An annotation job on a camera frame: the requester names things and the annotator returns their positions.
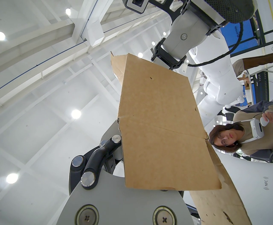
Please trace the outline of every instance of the hole in cardboard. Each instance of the hole in cardboard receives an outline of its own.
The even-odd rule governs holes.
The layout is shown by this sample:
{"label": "hole in cardboard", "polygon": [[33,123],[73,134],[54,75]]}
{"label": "hole in cardboard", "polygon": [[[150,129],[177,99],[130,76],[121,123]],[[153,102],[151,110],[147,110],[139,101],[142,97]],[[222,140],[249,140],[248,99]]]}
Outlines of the hole in cardboard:
{"label": "hole in cardboard", "polygon": [[223,212],[223,213],[224,213],[225,216],[227,217],[227,220],[228,220],[231,224],[233,224],[233,222],[232,222],[231,219],[229,218],[228,214],[226,214],[225,212]]}

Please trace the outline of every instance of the eyeglasses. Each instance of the eyeglasses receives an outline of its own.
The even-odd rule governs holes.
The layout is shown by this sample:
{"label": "eyeglasses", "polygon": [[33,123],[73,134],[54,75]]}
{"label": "eyeglasses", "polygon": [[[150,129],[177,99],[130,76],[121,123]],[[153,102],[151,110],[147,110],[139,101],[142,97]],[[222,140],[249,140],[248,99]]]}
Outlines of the eyeglasses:
{"label": "eyeglasses", "polygon": [[223,146],[228,146],[228,141],[227,141],[227,139],[223,139],[225,136],[223,136],[223,134],[222,133],[219,133],[218,134],[218,138],[221,140],[221,143],[223,144]]}

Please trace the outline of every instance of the woman's hand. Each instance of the woman's hand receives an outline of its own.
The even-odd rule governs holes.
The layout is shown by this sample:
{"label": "woman's hand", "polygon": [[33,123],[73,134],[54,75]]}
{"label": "woman's hand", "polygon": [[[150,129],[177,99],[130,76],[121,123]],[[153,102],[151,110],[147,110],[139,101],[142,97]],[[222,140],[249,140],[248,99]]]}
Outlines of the woman's hand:
{"label": "woman's hand", "polygon": [[262,116],[263,116],[265,122],[267,122],[269,120],[269,123],[273,123],[273,113],[272,112],[263,113]]}

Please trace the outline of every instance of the screw head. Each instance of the screw head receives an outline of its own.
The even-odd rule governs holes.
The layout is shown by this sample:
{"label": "screw head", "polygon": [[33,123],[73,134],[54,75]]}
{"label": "screw head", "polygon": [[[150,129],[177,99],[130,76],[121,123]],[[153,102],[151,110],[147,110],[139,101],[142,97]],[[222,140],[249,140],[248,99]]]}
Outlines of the screw head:
{"label": "screw head", "polygon": [[113,137],[112,137],[112,141],[115,143],[115,144],[118,144],[118,143],[120,143],[121,142],[121,136],[120,135],[114,135]]}
{"label": "screw head", "polygon": [[93,205],[83,206],[76,214],[76,225],[97,225],[99,212]]}
{"label": "screw head", "polygon": [[184,40],[187,39],[187,37],[188,37],[188,35],[184,33],[184,34],[181,34],[180,38],[181,38],[182,41],[184,41]]}
{"label": "screw head", "polygon": [[87,171],[82,175],[81,184],[83,187],[90,187],[95,182],[95,174],[91,171]]}
{"label": "screw head", "polygon": [[176,225],[176,217],[168,207],[160,206],[154,211],[153,224]]}
{"label": "screw head", "polygon": [[82,156],[78,155],[72,160],[72,166],[79,167],[82,165],[84,159]]}

